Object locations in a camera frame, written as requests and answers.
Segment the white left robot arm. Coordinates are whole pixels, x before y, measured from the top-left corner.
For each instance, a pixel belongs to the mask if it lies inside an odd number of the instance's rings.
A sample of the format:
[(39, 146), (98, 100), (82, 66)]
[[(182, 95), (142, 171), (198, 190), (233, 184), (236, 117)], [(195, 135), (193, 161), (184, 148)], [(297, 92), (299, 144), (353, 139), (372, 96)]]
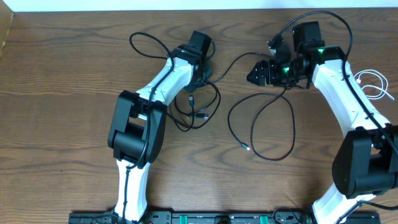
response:
[(142, 220), (149, 169), (162, 148), (167, 109), (182, 89), (205, 75), (212, 42), (204, 32), (193, 31), (187, 44), (166, 51), (164, 67), (146, 86), (135, 92), (124, 90), (118, 96), (108, 135), (119, 171), (112, 223)]

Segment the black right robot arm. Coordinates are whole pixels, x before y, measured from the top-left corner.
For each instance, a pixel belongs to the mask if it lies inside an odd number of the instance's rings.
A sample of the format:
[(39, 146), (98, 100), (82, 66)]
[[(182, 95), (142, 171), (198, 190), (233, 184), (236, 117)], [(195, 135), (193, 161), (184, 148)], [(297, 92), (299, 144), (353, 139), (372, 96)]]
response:
[(348, 53), (327, 46), (317, 21), (292, 29), (294, 50), (281, 34), (268, 41), (274, 56), (259, 61), (247, 75), (258, 86), (295, 88), (306, 80), (325, 97), (344, 140), (332, 164), (333, 183), (312, 204), (313, 223), (344, 223), (362, 204), (397, 188), (397, 126), (373, 106), (348, 63)]

